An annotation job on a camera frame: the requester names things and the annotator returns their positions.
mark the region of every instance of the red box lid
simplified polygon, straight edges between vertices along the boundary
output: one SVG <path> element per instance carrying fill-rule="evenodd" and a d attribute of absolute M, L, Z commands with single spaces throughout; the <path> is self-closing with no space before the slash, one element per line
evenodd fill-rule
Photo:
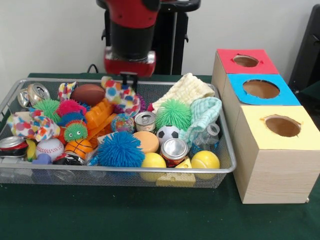
<path fill-rule="evenodd" d="M 279 74 L 263 49 L 217 49 L 227 74 Z"/>

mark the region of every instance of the wooden box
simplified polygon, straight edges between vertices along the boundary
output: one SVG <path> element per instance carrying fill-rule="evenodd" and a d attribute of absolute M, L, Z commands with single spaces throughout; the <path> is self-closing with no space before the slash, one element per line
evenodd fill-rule
<path fill-rule="evenodd" d="M 233 147 L 244 204 L 306 202 L 320 173 L 320 132 L 303 106 L 241 106 Z"/>
<path fill-rule="evenodd" d="M 222 106 L 231 139 L 243 105 L 300 105 L 278 74 L 227 74 L 223 92 Z"/>
<path fill-rule="evenodd" d="M 222 98 L 227 74 L 279 74 L 263 49 L 217 49 L 211 84 Z"/>

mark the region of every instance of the blue box lid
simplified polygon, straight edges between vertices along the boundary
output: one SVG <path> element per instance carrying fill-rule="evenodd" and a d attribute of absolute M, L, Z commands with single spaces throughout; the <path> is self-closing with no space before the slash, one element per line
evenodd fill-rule
<path fill-rule="evenodd" d="M 249 105 L 300 106 L 279 74 L 228 74 L 240 102 Z"/>

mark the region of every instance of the green table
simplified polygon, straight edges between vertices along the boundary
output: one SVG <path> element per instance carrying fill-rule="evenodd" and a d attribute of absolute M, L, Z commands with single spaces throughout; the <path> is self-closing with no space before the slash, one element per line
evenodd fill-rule
<path fill-rule="evenodd" d="M 100 74 L 30 74 L 100 79 Z M 180 76 L 153 76 L 177 81 Z M 210 76 L 200 76 L 210 81 Z M 228 174 L 217 189 L 0 185 L 3 240 L 318 240 L 320 181 L 308 204 L 243 205 Z"/>

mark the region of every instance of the wire mesh basket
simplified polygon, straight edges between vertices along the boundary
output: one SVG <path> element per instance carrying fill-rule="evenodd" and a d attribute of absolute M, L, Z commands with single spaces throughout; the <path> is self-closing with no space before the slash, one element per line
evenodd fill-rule
<path fill-rule="evenodd" d="M 77 81 L 79 85 L 87 83 L 100 85 L 99 80 L 87 79 L 26 78 L 17 81 L 0 104 L 0 140 L 12 136 L 10 128 L 6 125 L 10 114 L 23 111 L 17 100 L 18 92 L 21 89 L 33 83 L 40 83 L 48 89 L 52 99 L 57 99 L 59 85 L 74 81 Z M 140 81 L 137 92 L 143 96 L 148 105 L 162 97 L 173 84 L 174 82 Z M 216 97 L 219 98 L 217 89 L 212 85 L 209 86 L 215 90 Z M 220 140 L 217 146 L 212 147 L 212 151 L 220 160 L 220 169 L 0 163 L 0 183 L 217 188 L 226 174 L 236 168 L 236 158 L 223 110 L 220 112 L 217 124 L 221 129 Z M 145 181 L 146 177 L 142 178 L 143 176 L 147 176 L 147 179 L 159 180 L 156 182 Z"/>

